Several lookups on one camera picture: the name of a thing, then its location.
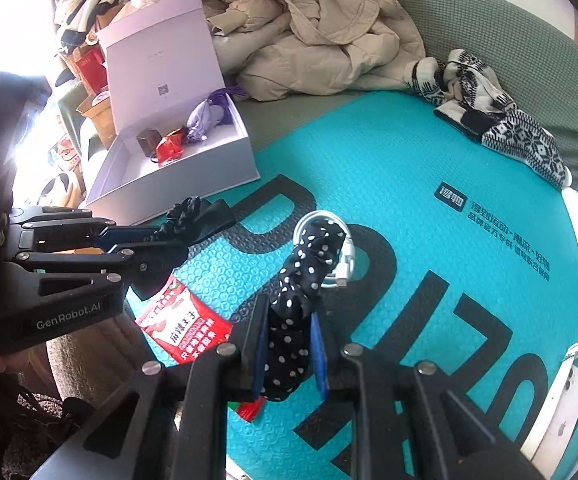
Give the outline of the polka dot black scrunchie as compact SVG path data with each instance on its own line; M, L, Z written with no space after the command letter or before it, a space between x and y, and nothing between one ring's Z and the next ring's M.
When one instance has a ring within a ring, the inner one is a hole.
M347 225L335 214L315 210L299 220L291 253L277 274L268 306L268 348L261 396L283 402L310 370L311 314L327 287L347 284L355 248Z

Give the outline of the large red snack packet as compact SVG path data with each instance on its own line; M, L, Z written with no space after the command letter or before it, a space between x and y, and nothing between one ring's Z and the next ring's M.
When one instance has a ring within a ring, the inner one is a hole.
M136 323L177 364L227 342L233 324L215 313L185 284L171 275L147 302Z

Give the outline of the small red candy packet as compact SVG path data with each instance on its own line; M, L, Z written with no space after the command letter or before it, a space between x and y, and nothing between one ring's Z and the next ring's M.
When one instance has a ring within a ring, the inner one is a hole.
M155 160L159 166L173 162L173 160L180 159L184 153L184 138L178 136L163 136L162 141L157 148L157 156Z

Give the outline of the small smoky plastic box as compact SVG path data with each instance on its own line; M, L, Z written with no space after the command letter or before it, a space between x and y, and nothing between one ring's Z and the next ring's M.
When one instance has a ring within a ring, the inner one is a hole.
M162 136L157 129L144 129L137 134L136 141L144 156L154 159L157 156L157 148L162 141Z

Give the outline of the purple drawstring pouch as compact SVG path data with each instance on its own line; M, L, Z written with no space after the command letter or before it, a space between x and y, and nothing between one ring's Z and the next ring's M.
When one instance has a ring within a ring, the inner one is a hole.
M189 115L186 122L185 142L187 144L204 141L223 118L223 110L210 100L202 101Z

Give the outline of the white open gift box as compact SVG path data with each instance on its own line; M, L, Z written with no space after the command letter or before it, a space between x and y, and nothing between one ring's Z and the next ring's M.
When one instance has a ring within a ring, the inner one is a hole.
M259 180L249 134L238 110L207 140L159 166L137 136L181 128L211 92L223 88L201 0L160 0L99 32L106 55L116 138L85 206L118 224L138 224L167 212L188 196L209 197Z

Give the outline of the small brown cardboard box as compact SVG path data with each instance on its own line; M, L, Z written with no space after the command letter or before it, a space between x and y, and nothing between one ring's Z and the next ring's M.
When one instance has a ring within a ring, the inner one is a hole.
M85 118L91 120L98 138L105 148L111 148L116 138L110 92L103 90L97 96L88 96L77 107L77 111Z

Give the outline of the red paper box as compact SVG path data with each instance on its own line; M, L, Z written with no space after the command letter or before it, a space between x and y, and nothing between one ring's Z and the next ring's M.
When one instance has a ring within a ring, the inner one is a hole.
M78 48L74 51L74 62L85 87L90 94L97 96L108 84L103 53L96 44L94 47Z

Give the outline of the white iphone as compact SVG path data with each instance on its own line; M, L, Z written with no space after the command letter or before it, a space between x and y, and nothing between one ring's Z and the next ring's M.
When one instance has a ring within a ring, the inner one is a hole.
M521 453L545 479L578 479L578 342L562 359Z

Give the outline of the beige puffer jacket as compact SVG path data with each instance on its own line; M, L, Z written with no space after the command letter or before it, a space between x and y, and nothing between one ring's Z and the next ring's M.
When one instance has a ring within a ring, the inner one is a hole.
M397 0L238 0L207 23L222 73L259 102L406 90L426 55Z

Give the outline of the black white knit scarf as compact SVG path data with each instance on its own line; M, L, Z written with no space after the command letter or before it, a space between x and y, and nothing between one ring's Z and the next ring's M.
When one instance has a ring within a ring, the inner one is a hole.
M434 106L434 114L468 139L518 160L554 188L568 188L572 175L554 136L518 106L493 68L464 49L448 62L416 62L405 78L408 87Z

